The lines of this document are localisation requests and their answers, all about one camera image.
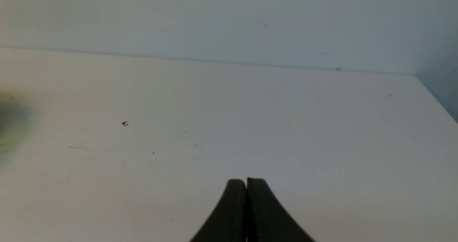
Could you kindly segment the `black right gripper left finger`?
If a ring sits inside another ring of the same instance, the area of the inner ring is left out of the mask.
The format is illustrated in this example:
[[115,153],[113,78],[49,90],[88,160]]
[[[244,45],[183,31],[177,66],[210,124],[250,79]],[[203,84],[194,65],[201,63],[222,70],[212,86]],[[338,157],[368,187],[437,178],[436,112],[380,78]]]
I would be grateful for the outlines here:
[[228,180],[218,204],[190,241],[245,242],[246,188],[240,179]]

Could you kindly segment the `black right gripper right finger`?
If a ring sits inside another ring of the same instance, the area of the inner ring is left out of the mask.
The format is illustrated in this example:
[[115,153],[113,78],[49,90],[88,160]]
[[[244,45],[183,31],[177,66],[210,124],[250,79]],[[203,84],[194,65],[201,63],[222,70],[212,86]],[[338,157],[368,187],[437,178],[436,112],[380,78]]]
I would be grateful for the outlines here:
[[286,211],[264,179],[247,179],[248,242],[313,242]]

